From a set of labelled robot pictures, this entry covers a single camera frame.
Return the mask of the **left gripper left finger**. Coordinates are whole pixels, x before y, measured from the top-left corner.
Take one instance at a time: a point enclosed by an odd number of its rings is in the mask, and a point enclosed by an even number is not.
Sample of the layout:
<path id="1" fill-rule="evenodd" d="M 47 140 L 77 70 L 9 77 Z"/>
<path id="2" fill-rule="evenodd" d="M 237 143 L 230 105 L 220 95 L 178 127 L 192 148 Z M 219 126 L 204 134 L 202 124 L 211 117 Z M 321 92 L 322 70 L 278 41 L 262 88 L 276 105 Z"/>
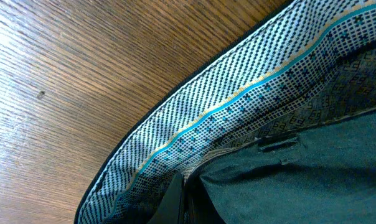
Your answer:
<path id="1" fill-rule="evenodd" d="M 148 224 L 183 224 L 183 222 L 184 179 L 181 173 L 177 173 Z"/>

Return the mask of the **black shorts patterned waistband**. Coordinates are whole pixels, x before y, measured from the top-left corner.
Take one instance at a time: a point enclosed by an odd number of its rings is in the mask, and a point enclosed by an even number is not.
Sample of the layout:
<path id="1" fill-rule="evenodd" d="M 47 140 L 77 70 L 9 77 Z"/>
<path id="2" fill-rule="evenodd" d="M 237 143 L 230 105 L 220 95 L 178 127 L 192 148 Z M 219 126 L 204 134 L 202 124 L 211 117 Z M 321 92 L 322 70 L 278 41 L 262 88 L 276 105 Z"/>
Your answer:
<path id="1" fill-rule="evenodd" d="M 176 172 L 376 107 L 376 0 L 290 1 L 153 107 L 108 156 L 75 223 L 143 223 Z"/>

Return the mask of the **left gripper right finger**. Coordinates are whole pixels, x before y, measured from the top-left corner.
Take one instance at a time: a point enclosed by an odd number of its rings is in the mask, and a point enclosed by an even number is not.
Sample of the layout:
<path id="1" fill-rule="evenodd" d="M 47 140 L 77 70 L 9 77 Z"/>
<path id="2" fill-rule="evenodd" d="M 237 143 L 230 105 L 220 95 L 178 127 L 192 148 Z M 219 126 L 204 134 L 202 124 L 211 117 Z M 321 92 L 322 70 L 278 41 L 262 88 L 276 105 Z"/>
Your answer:
<path id="1" fill-rule="evenodd" d="M 186 203 L 188 223 L 225 224 L 198 177 L 186 185 Z"/>

